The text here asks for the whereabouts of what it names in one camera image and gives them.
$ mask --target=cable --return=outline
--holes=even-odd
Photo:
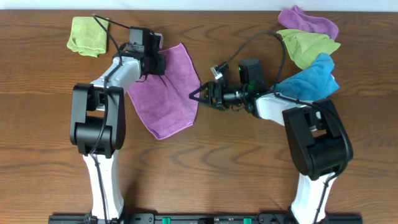
[[[243,48],[245,48],[245,46],[247,46],[248,43],[250,43],[250,41],[252,41],[253,39],[255,39],[256,37],[262,35],[262,34],[271,34],[275,37],[277,37],[279,39],[279,35],[273,31],[260,31],[257,34],[254,34],[252,37],[250,37],[250,39],[248,39],[247,41],[245,41],[240,48],[226,61],[226,63],[230,63],[239,53],[241,50],[243,50]]]
[[[143,81],[136,81],[136,82],[145,82],[148,78],[148,75],[145,75],[145,79]]]
[[[277,98],[281,98],[281,99],[283,99],[283,100],[287,100],[287,101],[290,101],[290,102],[293,102],[293,103],[296,103],[296,104],[301,104],[301,105],[309,106],[309,107],[312,107],[312,108],[318,110],[319,112],[321,112],[321,113],[323,113],[323,114],[328,115],[328,116],[333,120],[333,122],[336,124],[336,127],[337,127],[337,129],[339,130],[339,132],[341,133],[341,137],[343,138],[343,142],[344,142],[344,145],[345,145],[346,159],[345,159],[344,163],[340,166],[339,170],[335,172],[335,174],[333,174],[332,176],[330,176],[329,178],[327,178],[327,180],[323,183],[323,184],[324,184],[324,187],[323,187],[323,190],[322,190],[321,199],[320,199],[320,202],[319,202],[319,206],[318,206],[318,208],[317,208],[317,212],[316,212],[316,214],[315,214],[315,219],[314,219],[314,221],[313,221],[313,224],[316,224],[316,223],[317,223],[318,216],[319,216],[319,213],[320,213],[320,209],[321,209],[321,207],[322,207],[323,200],[325,199],[326,190],[327,190],[327,188],[329,187],[329,182],[330,182],[331,180],[333,180],[334,178],[338,177],[338,176],[346,169],[346,167],[347,167],[347,164],[348,164],[348,161],[349,161],[348,135],[347,135],[347,133],[345,132],[345,130],[344,130],[342,124],[338,121],[338,118],[336,118],[336,116],[335,116],[332,112],[330,112],[328,109],[323,108],[323,107],[318,106],[318,105],[314,105],[313,103],[307,103],[307,102],[300,101],[299,99],[294,100],[294,99],[291,99],[291,98],[288,98],[288,97],[285,97],[285,96],[281,96],[280,93],[278,93],[278,92],[276,91],[276,86],[277,86],[277,84],[278,84],[278,82],[279,82],[279,78],[280,78],[280,75],[281,75],[281,73],[282,73],[283,67],[284,67],[284,65],[285,65],[285,59],[286,59],[286,45],[285,45],[285,43],[284,43],[282,37],[281,37],[279,34],[273,32],[273,31],[261,31],[261,32],[258,32],[257,34],[254,34],[252,37],[250,37],[250,39],[248,39],[247,41],[245,41],[245,42],[240,46],[240,48],[235,52],[235,54],[233,54],[232,57],[230,57],[230,58],[227,60],[227,63],[229,63],[230,61],[232,61],[232,60],[238,55],[238,53],[240,53],[240,51],[242,51],[242,49],[245,48],[245,46],[246,46],[248,43],[250,43],[250,41],[252,41],[252,40],[255,39],[257,36],[262,35],[262,34],[270,34],[270,35],[273,35],[274,37],[276,37],[276,38],[279,40],[280,44],[282,45],[282,49],[283,49],[282,61],[281,61],[281,63],[280,63],[279,71],[278,71],[277,76],[276,76],[276,79],[275,79],[275,85],[274,85],[273,87],[271,87],[271,89],[270,89],[266,94],[268,94],[268,93],[273,93],[274,96],[277,97]]]
[[[118,23],[118,22],[114,22],[114,21],[112,21],[112,20],[110,20],[110,19],[107,19],[107,18],[104,18],[104,17],[102,17],[102,16],[97,16],[96,14],[93,14],[93,16],[98,17],[98,18],[100,18],[100,19],[103,19],[103,20],[105,20],[105,21],[111,22],[111,23],[116,24],[116,25],[118,25],[118,26],[124,27],[124,28],[126,28],[126,29],[130,29],[130,27],[128,27],[128,26],[126,26],[126,25],[120,24],[120,23]]]
[[[246,106],[247,103],[248,103],[248,101],[246,100],[246,94],[248,93],[248,92],[246,91],[246,89],[248,88],[248,86],[249,86],[248,83],[245,83],[245,84],[242,86],[242,101],[243,101],[243,104],[244,104],[245,106]]]
[[[109,31],[102,25],[102,23],[100,23],[100,21],[97,19],[97,17],[100,18],[100,19],[104,19],[106,21],[112,22],[113,24],[116,24],[116,25],[119,25],[119,26],[123,26],[123,27],[125,27],[125,26],[121,25],[121,24],[118,24],[117,22],[113,22],[113,21],[111,21],[109,19],[105,19],[105,18],[103,18],[101,16],[97,16],[97,15],[93,14],[93,18],[95,19],[95,21],[102,27],[102,29],[106,32],[107,36],[112,40],[113,44],[116,47],[116,50],[118,51],[118,55],[119,55],[119,59],[120,59],[118,65],[114,69],[112,69],[112,71],[109,72],[104,77],[104,100],[105,100],[105,102],[104,102],[104,119],[103,119],[103,123],[102,123],[102,126],[101,126],[101,130],[99,131],[97,140],[96,140],[94,146],[91,148],[91,150],[88,153],[91,156],[91,158],[93,158],[94,163],[95,163],[95,167],[96,167],[96,170],[97,170],[99,189],[101,191],[101,198],[102,198],[102,204],[103,204],[103,210],[104,210],[104,221],[105,221],[105,224],[108,224],[108,218],[106,216],[106,201],[105,201],[105,195],[104,195],[104,186],[103,186],[103,182],[102,182],[101,169],[100,169],[100,164],[99,164],[97,158],[94,156],[94,153],[97,150],[97,148],[98,148],[98,146],[99,146],[99,144],[101,142],[102,136],[103,136],[103,134],[105,132],[106,121],[108,119],[108,87],[107,87],[107,84],[109,82],[109,78],[115,73],[115,71],[117,69],[119,69],[119,67],[123,64],[123,61],[122,61],[121,53],[119,51],[118,44],[116,43],[116,41],[112,37],[112,35],[109,33]]]
[[[113,22],[112,20],[105,19],[105,18],[103,18],[103,17],[101,17],[101,16],[97,16],[96,14],[93,14],[93,18],[95,19],[95,21],[102,27],[102,29],[106,32],[106,35],[108,35],[108,37],[112,40],[113,44],[115,45],[116,51],[118,52],[119,59],[120,59],[119,63],[122,63],[122,55],[121,55],[121,53],[120,53],[118,43],[116,43],[115,39],[114,39],[114,38],[112,37],[112,35],[109,33],[109,31],[107,30],[107,28],[105,28],[104,25],[102,25],[102,23],[100,23],[100,21],[98,21],[97,17],[100,18],[100,19],[103,19],[103,20],[105,20],[105,21],[112,22],[113,24],[116,24],[116,25],[119,25],[119,26],[123,26],[123,27],[126,27],[126,26],[125,26],[125,25],[122,25],[122,24],[118,24],[117,22]]]

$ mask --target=black mounting rail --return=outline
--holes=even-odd
[[[52,215],[49,224],[102,224],[90,215]],[[297,224],[289,213],[260,213],[258,215],[154,215],[137,213],[112,220],[109,224]],[[328,215],[319,224],[362,224],[360,215]]]

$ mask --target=green connector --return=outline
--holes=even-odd
[[[162,219],[162,224],[170,224],[172,222],[171,218],[163,218]]]
[[[243,224],[251,224],[251,218],[243,218]]]

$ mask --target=microfiber cloth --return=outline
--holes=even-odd
[[[100,20],[108,28],[108,21]],[[74,17],[67,47],[84,56],[98,57],[106,52],[106,32],[92,17]]]
[[[299,100],[321,100],[339,89],[331,74],[335,64],[328,54],[320,54],[311,67],[277,85],[276,91]]]
[[[308,16],[298,6],[283,9],[278,16],[278,21],[288,29],[326,34],[333,40],[338,34],[338,27],[332,21],[324,17]]]
[[[314,34],[297,29],[277,32],[283,37],[290,59],[302,70],[311,66],[320,53],[330,55],[340,47],[326,34]]]
[[[198,102],[188,96],[200,81],[183,44],[159,53],[166,57],[165,74],[149,75],[127,92],[145,127],[161,140],[193,125]]]

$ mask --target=white wall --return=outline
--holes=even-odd
[[[294,4],[306,11],[398,12],[398,0],[0,0],[0,9],[279,11]]]

